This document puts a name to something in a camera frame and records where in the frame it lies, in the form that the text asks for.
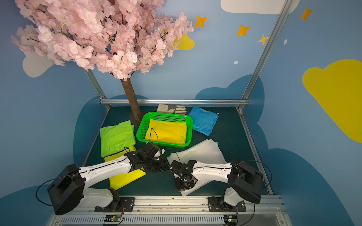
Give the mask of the yellow raincoat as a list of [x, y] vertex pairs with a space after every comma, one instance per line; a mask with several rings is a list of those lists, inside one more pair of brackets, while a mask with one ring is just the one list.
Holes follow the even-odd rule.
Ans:
[[187, 136], [187, 124], [185, 122], [168, 122], [150, 120], [145, 136], [147, 141], [156, 143], [169, 143], [185, 145]]

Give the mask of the green plastic basket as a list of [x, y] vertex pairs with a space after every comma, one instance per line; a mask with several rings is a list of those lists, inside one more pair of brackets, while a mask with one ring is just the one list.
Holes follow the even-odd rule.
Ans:
[[[156, 143], [155, 141], [147, 141], [145, 139], [150, 120], [154, 119], [157, 121], [168, 121], [168, 122], [185, 122], [187, 124], [187, 136], [186, 136], [186, 144], [185, 145], [176, 145], [169, 143]], [[147, 143], [152, 142], [159, 146], [166, 147], [175, 147], [175, 148], [184, 148], [191, 143], [192, 140], [192, 130], [193, 130], [193, 120], [187, 115], [176, 115], [169, 113], [159, 113], [159, 112], [150, 112], [144, 115], [140, 127], [137, 131], [136, 137], [139, 141]]]

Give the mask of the white raincoat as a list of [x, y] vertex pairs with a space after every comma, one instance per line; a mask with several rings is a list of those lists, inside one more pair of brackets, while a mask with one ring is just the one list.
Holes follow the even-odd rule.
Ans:
[[[189, 160], [195, 160], [206, 165], [208, 164], [215, 164], [220, 168], [227, 163], [224, 159], [218, 143], [213, 141], [212, 139], [206, 139], [191, 148], [181, 151], [172, 153], [169, 157], [167, 157], [168, 162], [171, 164], [174, 160], [179, 161], [180, 163], [187, 163]], [[211, 175], [204, 176], [202, 172], [210, 171], [210, 168], [200, 168], [196, 170], [197, 173], [197, 182], [195, 186], [191, 189], [187, 189], [185, 191], [181, 191], [182, 196], [187, 196], [192, 192], [198, 190], [202, 186], [210, 183], [211, 181], [220, 181], [223, 183], [227, 183], [228, 179], [226, 177], [226, 173], [212, 173]]]

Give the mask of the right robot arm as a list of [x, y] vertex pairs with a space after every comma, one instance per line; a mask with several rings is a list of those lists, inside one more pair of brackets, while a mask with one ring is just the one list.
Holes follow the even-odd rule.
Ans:
[[258, 204], [264, 183], [263, 174], [245, 161], [225, 164], [206, 164], [195, 160], [180, 163], [174, 160], [170, 171], [176, 175], [179, 192], [186, 196], [211, 181], [228, 184], [223, 202], [235, 206], [241, 201]]

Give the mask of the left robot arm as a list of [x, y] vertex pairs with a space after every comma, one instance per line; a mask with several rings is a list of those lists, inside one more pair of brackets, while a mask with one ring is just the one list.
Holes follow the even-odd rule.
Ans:
[[113, 188], [92, 189], [91, 186], [117, 175], [136, 170], [163, 172], [170, 169], [164, 151], [154, 143], [126, 152], [109, 162], [87, 167], [74, 164], [63, 169], [49, 185], [47, 192], [56, 215], [64, 215], [77, 207], [92, 207], [96, 212], [122, 212], [124, 204]]

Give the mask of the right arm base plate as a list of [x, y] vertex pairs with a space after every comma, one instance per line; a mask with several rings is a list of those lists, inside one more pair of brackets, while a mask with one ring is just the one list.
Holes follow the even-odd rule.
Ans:
[[208, 197], [208, 208], [210, 212], [246, 212], [244, 201], [239, 202], [236, 206], [227, 204], [223, 198], [211, 196]]

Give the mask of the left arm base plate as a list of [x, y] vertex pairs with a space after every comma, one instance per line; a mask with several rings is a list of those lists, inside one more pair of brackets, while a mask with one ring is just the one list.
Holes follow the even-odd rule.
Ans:
[[134, 197], [119, 197], [114, 199], [106, 207], [96, 206], [95, 212], [132, 212], [134, 208]]

